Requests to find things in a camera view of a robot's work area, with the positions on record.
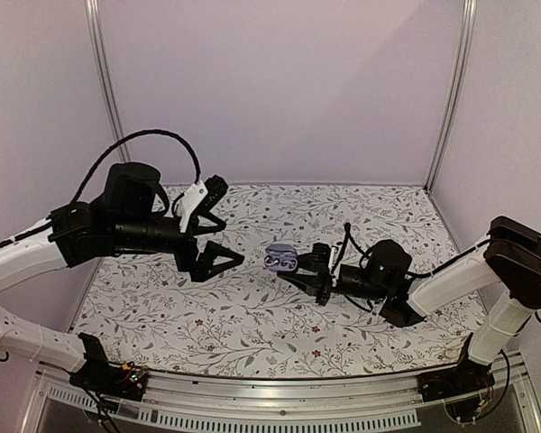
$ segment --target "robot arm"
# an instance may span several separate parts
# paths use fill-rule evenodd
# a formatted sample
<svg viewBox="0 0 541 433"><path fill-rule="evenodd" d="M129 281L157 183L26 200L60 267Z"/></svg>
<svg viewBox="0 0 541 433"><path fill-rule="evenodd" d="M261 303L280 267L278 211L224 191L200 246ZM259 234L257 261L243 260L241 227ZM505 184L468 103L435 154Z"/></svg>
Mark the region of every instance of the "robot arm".
<svg viewBox="0 0 541 433"><path fill-rule="evenodd" d="M226 193L225 181L214 176L194 184L175 205L173 217L168 217L168 198L159 179L160 174L148 165L115 164L104 193L90 204L71 202L3 241L0 292L46 272L124 253L172 253L179 271L188 272L192 281L206 281L241 264L240 254L212 242L199 253L195 238L225 228L224 221L210 214ZM153 212L157 196L165 209ZM200 226L201 216L215 226ZM219 257L228 260L215 264ZM145 369L111 365L96 337L53 331L1 307L0 351L56 365L69 372L72 384L93 392L131 400L140 400L143 395Z"/></svg>
<svg viewBox="0 0 541 433"><path fill-rule="evenodd" d="M289 271L280 268L281 259L273 255L278 249L272 245L265 264L315 296L320 305L328 302L332 292L383 302L380 315L396 327L416 325L443 305L493 283L506 286L483 325L467 338L457 366L419 376L425 401L493 385L491 363L541 309L541 234L504 216L494 219L487 237L472 248L423 275L408 272L412 259L392 240L370 248L364 267L337 265L333 258L338 249L315 244L312 253L298 256ZM307 272L298 274L299 269Z"/></svg>

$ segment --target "leaf pattern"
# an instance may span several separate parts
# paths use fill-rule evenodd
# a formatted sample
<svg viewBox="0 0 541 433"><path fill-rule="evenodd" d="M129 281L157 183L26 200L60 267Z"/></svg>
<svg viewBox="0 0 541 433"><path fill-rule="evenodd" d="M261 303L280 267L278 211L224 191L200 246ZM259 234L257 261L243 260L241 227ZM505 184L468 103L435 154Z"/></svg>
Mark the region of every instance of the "leaf pattern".
<svg viewBox="0 0 541 433"><path fill-rule="evenodd" d="M180 189L169 188L171 198ZM244 264L205 283L178 272L171 255L104 259L75 323L98 336L114 361L237 377L329 377L399 372L456 360L484 320L476 294L399 329L334 295L325 307L263 269L280 242L300 253L343 239L392 238L424 272L454 253L421 188L236 186L215 212L228 226L203 236L245 255ZM349 248L344 263L357 264Z"/></svg>

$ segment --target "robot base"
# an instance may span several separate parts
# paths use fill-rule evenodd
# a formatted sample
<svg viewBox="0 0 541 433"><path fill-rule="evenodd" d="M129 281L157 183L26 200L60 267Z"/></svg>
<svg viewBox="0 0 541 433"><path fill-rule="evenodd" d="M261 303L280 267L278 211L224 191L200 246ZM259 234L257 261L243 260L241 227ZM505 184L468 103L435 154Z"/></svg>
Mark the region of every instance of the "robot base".
<svg viewBox="0 0 541 433"><path fill-rule="evenodd" d="M480 365L469 359L467 349L471 343L471 337L472 334L465 341L455 367L422 373L417 377L417 390L423 397L423 401L448 399L495 384L490 365Z"/></svg>

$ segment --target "black joint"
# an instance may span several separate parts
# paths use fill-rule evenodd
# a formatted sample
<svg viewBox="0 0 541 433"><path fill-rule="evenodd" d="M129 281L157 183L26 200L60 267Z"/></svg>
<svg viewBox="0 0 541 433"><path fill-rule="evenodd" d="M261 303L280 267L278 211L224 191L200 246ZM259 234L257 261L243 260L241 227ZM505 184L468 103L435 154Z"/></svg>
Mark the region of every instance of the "black joint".
<svg viewBox="0 0 541 433"><path fill-rule="evenodd" d="M511 298L541 309L541 234L506 216L491 222L485 261L507 286Z"/></svg>
<svg viewBox="0 0 541 433"><path fill-rule="evenodd" d="M80 338L84 344L84 359L93 362L108 362L105 349L100 344L100 340L98 338L83 332L78 334L78 338Z"/></svg>

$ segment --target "metal frame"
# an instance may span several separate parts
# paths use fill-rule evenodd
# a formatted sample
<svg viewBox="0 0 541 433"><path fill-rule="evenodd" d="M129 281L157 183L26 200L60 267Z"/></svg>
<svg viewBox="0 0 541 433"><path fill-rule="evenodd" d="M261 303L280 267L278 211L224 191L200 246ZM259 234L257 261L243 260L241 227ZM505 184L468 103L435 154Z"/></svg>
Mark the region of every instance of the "metal frame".
<svg viewBox="0 0 541 433"><path fill-rule="evenodd" d="M523 359L519 352L510 352L509 360L510 391L517 394L521 418L527 431L541 433L541 413ZM500 389L507 377L501 358L493 363L492 370ZM265 381L151 372L144 400L120 401L116 417L187 432L289 433L291 426L299 426L300 432L327 432L330 426L340 433L391 431L406 424L418 425L417 410L443 404L422 401L417 392L419 373ZM95 410L86 394L68 385L67 380L64 372L41 367L22 433L36 432L46 399Z"/></svg>
<svg viewBox="0 0 541 433"><path fill-rule="evenodd" d="M102 34L102 24L100 21L100 13L98 10L97 0L85 0L87 9L88 29L90 30L90 40L92 41L92 50L94 52L94 60L96 70L98 71L98 79L100 80L100 88L105 100L106 113L108 114L108 122L112 130L115 141L124 137L123 126L118 113L118 105L116 104L115 92L110 79L110 70L108 68L108 59L106 57L105 42ZM131 160L128 146L123 144L117 149L121 162Z"/></svg>
<svg viewBox="0 0 541 433"><path fill-rule="evenodd" d="M463 7L463 19L461 22L461 32L459 34L459 46L455 58L453 81L451 82L449 98L447 99L447 105L443 115L443 122L441 123L441 129L437 139L435 151L433 153L431 166L428 174L426 175L425 189L429 191L431 195L435 189L439 171L441 170L441 164L443 162L443 158L445 157L445 150L449 141L449 136L451 135L451 130L453 129L454 116L457 111L459 96L461 95L461 90L463 88L463 79L467 69L469 52L471 50L472 31L475 24L476 7L476 0L465 0Z"/></svg>

